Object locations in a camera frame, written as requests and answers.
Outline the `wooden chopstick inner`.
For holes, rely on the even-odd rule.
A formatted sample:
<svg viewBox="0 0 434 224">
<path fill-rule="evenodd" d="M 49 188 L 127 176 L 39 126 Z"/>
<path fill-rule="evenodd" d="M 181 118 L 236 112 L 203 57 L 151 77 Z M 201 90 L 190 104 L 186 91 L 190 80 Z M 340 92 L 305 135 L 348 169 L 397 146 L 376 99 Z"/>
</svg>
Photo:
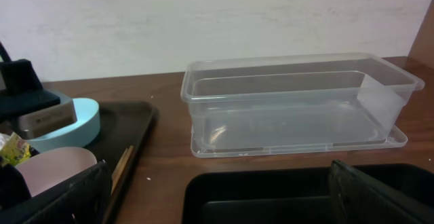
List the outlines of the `wooden chopstick inner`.
<svg viewBox="0 0 434 224">
<path fill-rule="evenodd" d="M 123 154 L 120 157 L 119 161 L 117 162 L 117 165 L 115 166 L 115 169 L 114 169 L 114 171 L 112 173 L 112 180 L 115 180 L 116 176 L 118 175 L 119 168 L 121 167 L 121 164 L 123 163 L 123 161 L 124 161 L 124 159 L 125 159 L 125 157 L 127 155 L 128 150 L 129 150 L 129 148 L 125 149 L 125 151 L 123 152 Z"/>
</svg>

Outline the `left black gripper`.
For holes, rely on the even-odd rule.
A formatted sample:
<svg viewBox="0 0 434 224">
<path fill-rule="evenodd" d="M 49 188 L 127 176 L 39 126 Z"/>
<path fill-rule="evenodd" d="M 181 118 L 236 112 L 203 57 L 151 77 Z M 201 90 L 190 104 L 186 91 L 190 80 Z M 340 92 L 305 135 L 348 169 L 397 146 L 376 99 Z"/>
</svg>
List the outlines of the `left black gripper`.
<svg viewBox="0 0 434 224">
<path fill-rule="evenodd" d="M 29 60 L 1 63 L 1 122 L 60 104 L 60 97 L 42 86 Z M 1 210 L 31 198 L 22 174 L 1 157 Z"/>
</svg>

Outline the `wooden chopstick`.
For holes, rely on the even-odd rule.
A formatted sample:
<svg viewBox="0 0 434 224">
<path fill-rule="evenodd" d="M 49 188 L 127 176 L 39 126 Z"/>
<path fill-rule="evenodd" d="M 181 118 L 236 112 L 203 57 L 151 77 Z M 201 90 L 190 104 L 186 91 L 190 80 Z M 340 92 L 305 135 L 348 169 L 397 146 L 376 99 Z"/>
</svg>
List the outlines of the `wooden chopstick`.
<svg viewBox="0 0 434 224">
<path fill-rule="evenodd" d="M 124 159 L 125 159 L 125 157 L 127 155 L 128 150 L 129 150 L 129 148 L 125 149 L 125 151 L 123 152 L 123 154 L 120 157 L 119 161 L 117 162 L 117 165 L 115 166 L 115 169 L 114 169 L 114 171 L 112 173 L 112 180 L 115 180 L 116 176 L 118 175 L 119 168 L 121 167 L 121 164 L 123 163 L 123 161 L 124 161 Z"/>
<path fill-rule="evenodd" d="M 126 167 L 128 161 L 130 160 L 130 156 L 132 154 L 132 151 L 134 150 L 134 146 L 133 145 L 130 145 L 128 148 L 129 148 L 129 150 L 127 152 L 127 155 L 126 155 L 123 163 L 121 164 L 121 167 L 119 168 L 118 175 L 116 176 L 115 180 L 113 180 L 111 193 L 113 193 L 114 190 L 116 189 L 117 184 L 119 182 L 119 179 L 121 178 L 121 175 L 123 174 L 123 171 L 125 170 L 125 167 Z"/>
</svg>

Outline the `clear plastic container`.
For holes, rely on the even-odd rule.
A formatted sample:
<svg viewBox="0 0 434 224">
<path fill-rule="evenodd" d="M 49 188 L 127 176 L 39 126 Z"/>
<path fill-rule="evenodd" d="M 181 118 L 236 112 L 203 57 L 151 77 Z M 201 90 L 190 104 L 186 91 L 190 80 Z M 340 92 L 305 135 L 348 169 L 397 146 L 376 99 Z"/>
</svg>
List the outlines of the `clear plastic container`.
<svg viewBox="0 0 434 224">
<path fill-rule="evenodd" d="M 242 157 L 402 147 L 396 126 L 425 83 L 372 54 L 190 64 L 181 98 L 194 156 Z"/>
</svg>

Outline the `green orange snack wrapper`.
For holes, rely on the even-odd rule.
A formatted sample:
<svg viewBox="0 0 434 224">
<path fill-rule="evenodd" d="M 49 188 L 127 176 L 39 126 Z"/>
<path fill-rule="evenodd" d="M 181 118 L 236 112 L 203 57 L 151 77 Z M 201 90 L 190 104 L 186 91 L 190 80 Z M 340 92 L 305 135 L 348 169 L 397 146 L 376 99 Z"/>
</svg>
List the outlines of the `green orange snack wrapper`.
<svg viewBox="0 0 434 224">
<path fill-rule="evenodd" d="M 1 134 L 1 166 L 16 166 L 31 158 L 31 146 L 18 134 Z"/>
</svg>

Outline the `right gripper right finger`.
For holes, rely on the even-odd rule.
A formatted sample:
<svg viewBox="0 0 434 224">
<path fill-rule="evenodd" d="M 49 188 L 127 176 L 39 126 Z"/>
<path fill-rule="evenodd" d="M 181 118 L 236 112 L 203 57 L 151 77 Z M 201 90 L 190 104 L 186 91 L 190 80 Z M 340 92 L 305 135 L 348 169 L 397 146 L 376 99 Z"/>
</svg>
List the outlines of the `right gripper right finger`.
<svg viewBox="0 0 434 224">
<path fill-rule="evenodd" d="M 338 223 L 433 222 L 433 209 L 368 174 L 334 160 L 328 184 Z"/>
</svg>

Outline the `light blue bowl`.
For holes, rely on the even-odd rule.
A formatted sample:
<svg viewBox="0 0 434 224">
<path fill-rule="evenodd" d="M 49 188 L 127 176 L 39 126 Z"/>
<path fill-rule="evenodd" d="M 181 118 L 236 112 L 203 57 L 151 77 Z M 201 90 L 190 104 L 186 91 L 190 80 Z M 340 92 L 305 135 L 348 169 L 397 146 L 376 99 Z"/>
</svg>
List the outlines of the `light blue bowl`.
<svg viewBox="0 0 434 224">
<path fill-rule="evenodd" d="M 27 142 L 39 153 L 60 147 L 85 147 L 100 132 L 99 104 L 91 98 L 74 98 L 77 121 Z"/>
</svg>

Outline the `dark brown serving tray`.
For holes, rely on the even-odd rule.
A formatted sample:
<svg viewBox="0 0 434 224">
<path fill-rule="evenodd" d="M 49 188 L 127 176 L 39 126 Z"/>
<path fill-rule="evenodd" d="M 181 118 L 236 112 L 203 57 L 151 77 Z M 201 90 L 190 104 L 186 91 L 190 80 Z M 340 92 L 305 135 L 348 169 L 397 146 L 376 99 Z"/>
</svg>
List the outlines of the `dark brown serving tray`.
<svg viewBox="0 0 434 224">
<path fill-rule="evenodd" d="M 101 223 L 114 221 L 119 205 L 130 186 L 142 144 L 152 130 L 157 116 L 158 110 L 147 102 L 103 102 L 100 104 L 100 133 L 95 141 L 87 146 L 87 149 L 96 156 L 98 162 L 107 163 L 111 171 L 111 178 L 125 149 L 130 145 L 134 146 L 117 187 L 111 193 L 104 220 Z"/>
</svg>

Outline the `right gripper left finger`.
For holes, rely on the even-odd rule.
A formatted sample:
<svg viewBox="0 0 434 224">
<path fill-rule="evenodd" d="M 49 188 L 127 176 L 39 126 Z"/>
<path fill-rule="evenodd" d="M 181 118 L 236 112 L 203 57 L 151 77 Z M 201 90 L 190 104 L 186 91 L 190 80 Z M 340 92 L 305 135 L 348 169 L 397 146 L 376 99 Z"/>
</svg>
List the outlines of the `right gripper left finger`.
<svg viewBox="0 0 434 224">
<path fill-rule="evenodd" d="M 1 210 L 1 224 L 101 223 L 111 189 L 109 166 L 98 162 L 35 197 Z"/>
</svg>

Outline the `pink bowl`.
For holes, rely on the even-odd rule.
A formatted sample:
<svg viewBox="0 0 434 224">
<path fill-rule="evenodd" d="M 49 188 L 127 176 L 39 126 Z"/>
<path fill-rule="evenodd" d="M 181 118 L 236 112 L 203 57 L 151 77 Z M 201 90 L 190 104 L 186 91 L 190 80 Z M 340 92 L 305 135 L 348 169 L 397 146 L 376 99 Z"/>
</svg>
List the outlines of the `pink bowl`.
<svg viewBox="0 0 434 224">
<path fill-rule="evenodd" d="M 33 156 L 16 168 L 35 197 L 96 163 L 95 155 L 87 149 L 61 147 Z"/>
</svg>

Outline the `wooden chopstick outer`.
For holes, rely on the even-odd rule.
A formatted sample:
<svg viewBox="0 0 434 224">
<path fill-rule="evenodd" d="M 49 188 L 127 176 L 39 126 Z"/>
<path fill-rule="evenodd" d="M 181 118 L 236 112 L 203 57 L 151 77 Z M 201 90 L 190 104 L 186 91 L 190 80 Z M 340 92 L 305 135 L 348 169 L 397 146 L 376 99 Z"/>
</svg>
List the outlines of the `wooden chopstick outer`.
<svg viewBox="0 0 434 224">
<path fill-rule="evenodd" d="M 116 176 L 115 180 L 113 180 L 111 193 L 113 193 L 114 190 L 116 189 L 117 184 L 119 182 L 119 179 L 121 178 L 121 175 L 123 174 L 123 171 L 125 170 L 125 167 L 126 167 L 128 161 L 130 160 L 130 156 L 132 154 L 132 151 L 134 150 L 134 146 L 133 145 L 130 145 L 128 148 L 129 148 L 129 150 L 127 152 L 127 155 L 126 155 L 123 163 L 121 164 L 121 167 L 119 168 L 118 175 Z"/>
</svg>

